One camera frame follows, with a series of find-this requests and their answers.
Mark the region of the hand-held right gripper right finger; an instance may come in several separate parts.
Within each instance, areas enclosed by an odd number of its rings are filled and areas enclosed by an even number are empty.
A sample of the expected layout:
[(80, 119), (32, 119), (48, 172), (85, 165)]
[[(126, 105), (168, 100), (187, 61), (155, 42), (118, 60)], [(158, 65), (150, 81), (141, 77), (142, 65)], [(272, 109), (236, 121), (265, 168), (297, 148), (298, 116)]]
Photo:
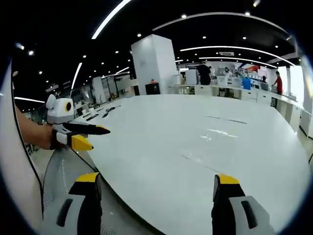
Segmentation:
[(228, 175), (215, 175), (211, 218), (214, 235), (275, 234), (268, 212)]

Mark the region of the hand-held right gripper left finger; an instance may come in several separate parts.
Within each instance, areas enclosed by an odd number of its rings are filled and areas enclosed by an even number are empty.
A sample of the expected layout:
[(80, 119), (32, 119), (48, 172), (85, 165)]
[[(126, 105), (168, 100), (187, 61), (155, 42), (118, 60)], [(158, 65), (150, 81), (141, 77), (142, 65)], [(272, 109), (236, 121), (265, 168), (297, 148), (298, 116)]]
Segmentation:
[(44, 235), (101, 234), (99, 173), (79, 176), (69, 192), (56, 196), (44, 210)]

